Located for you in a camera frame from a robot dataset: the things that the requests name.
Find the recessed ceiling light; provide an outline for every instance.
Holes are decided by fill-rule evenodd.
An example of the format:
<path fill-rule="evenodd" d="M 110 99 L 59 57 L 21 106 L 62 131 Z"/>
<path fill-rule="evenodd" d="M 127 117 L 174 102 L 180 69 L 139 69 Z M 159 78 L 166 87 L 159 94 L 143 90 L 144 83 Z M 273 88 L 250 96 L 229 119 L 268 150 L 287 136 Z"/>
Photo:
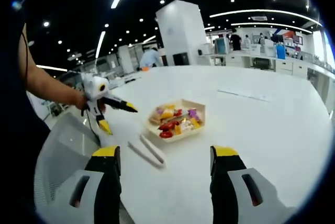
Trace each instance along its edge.
<path fill-rule="evenodd" d="M 50 23 L 49 23 L 48 21 L 45 21 L 45 22 L 43 23 L 43 26 L 44 26 L 45 28 L 47 28 L 47 27 L 50 26 Z"/>

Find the black ceiling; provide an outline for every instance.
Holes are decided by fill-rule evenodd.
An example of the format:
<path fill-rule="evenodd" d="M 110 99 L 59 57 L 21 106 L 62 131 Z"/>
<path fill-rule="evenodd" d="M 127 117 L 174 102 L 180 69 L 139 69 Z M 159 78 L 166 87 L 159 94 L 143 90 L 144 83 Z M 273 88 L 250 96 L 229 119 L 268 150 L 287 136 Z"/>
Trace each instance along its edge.
<path fill-rule="evenodd" d="M 204 23 L 214 26 L 230 28 L 231 23 L 248 22 L 251 14 L 243 13 L 229 16 L 209 18 L 210 15 L 240 9 L 279 9 L 296 12 L 312 18 L 317 18 L 317 10 L 310 5 L 306 10 L 307 0 L 184 0 L 198 4 Z M 37 64 L 59 68 L 72 69 L 76 61 L 68 61 L 67 58 L 78 52 L 86 58 L 85 53 L 96 49 L 99 36 L 103 30 L 106 36 L 100 51 L 100 55 L 106 55 L 114 44 L 125 45 L 139 42 L 157 35 L 159 30 L 155 21 L 155 13 L 162 5 L 160 0 L 121 0 L 116 9 L 110 9 L 113 0 L 26 0 L 24 8 L 27 14 L 28 40 L 34 41 L 30 51 Z M 300 27 L 307 21 L 301 18 L 293 18 L 288 15 L 275 14 L 274 22 Z M 49 21 L 50 27 L 44 28 L 43 21 Z"/>

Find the blue object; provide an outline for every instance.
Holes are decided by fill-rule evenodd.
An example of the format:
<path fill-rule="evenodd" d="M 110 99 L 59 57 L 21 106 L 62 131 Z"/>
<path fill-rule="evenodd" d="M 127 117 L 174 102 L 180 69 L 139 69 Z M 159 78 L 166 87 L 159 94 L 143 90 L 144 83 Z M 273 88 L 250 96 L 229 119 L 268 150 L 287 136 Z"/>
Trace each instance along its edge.
<path fill-rule="evenodd" d="M 286 59 L 285 47 L 283 45 L 277 45 L 276 50 L 277 50 L 277 58 L 285 60 Z"/>

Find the cable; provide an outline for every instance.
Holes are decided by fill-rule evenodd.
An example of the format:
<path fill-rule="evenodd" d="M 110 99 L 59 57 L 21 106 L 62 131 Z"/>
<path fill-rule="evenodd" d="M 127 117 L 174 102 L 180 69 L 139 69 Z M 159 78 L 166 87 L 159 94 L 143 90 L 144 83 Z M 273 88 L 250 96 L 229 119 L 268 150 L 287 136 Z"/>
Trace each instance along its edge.
<path fill-rule="evenodd" d="M 26 87 L 28 86 L 28 44 L 27 44 L 27 40 L 25 35 L 23 34 L 23 32 L 21 32 L 21 35 L 23 36 L 23 40 L 25 41 L 25 45 L 26 45 L 26 74 L 25 74 L 25 84 Z"/>

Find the plastic food container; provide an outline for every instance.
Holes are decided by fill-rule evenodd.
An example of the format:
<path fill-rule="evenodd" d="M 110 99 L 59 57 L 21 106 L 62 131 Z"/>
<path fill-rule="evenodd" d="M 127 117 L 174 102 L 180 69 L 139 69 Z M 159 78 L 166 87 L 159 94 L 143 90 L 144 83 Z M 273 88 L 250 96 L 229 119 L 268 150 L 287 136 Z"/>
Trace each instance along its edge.
<path fill-rule="evenodd" d="M 163 141 L 170 143 L 170 142 L 174 142 L 174 141 L 177 141 L 177 140 L 181 140 L 181 139 L 186 138 L 188 136 L 198 134 L 198 133 L 200 133 L 204 129 L 204 126 L 206 124 L 206 120 L 205 120 L 205 105 L 198 104 L 198 103 L 195 103 L 195 102 L 192 102 L 192 101 L 188 101 L 188 100 L 184 100 L 184 99 L 180 99 L 180 100 L 177 100 L 177 101 L 174 101 L 174 102 L 170 102 L 170 103 L 166 103 L 166 104 L 159 105 L 159 106 L 165 106 L 165 105 L 175 105 L 176 109 L 192 109 L 192 108 L 196 108 L 197 109 L 197 114 L 198 114 L 199 118 L 202 120 L 203 123 L 202 123 L 202 126 L 200 128 L 198 128 L 198 129 L 193 129 L 193 130 L 184 132 L 184 133 L 182 133 L 180 135 L 174 135 L 171 138 L 163 139 L 163 138 L 161 138 L 159 136 L 159 134 L 162 132 L 161 130 L 158 129 L 159 126 L 155 125 L 155 124 L 153 124 L 153 123 L 151 123 L 149 121 L 150 116 L 156 110 L 156 107 L 155 107 L 155 109 L 149 115 L 149 117 L 148 117 L 148 119 L 147 119 L 147 121 L 145 123 L 145 127 L 151 133 L 153 133 L 154 135 L 156 135 L 157 137 L 159 137 Z"/>

